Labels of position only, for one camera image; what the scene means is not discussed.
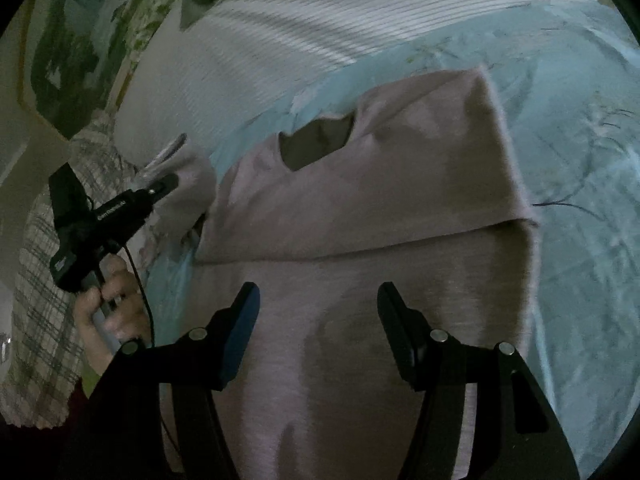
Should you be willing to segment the person's left hand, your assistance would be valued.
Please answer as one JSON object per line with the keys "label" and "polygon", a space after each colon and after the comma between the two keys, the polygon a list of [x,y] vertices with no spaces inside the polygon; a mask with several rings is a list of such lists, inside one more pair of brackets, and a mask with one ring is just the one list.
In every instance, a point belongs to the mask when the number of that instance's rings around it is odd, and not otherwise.
{"label": "person's left hand", "polygon": [[106,259],[105,280],[82,292],[74,304],[74,321],[89,367],[101,376],[115,351],[111,340],[152,340],[151,322],[136,276],[119,256]]}

